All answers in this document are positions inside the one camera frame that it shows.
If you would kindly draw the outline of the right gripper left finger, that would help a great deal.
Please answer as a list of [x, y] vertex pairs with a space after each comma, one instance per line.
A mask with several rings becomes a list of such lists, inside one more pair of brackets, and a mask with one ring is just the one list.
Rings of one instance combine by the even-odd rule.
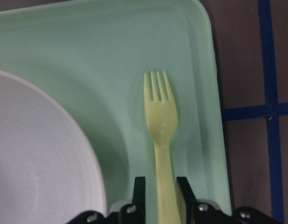
[[134, 180], [132, 203], [135, 206], [137, 224], [146, 223], [146, 179], [144, 176]]

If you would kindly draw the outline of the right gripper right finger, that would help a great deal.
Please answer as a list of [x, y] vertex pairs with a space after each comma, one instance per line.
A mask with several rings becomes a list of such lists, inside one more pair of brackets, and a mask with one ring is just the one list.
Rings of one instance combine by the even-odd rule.
[[177, 177], [177, 206], [182, 224], [195, 224], [196, 197], [186, 177]]

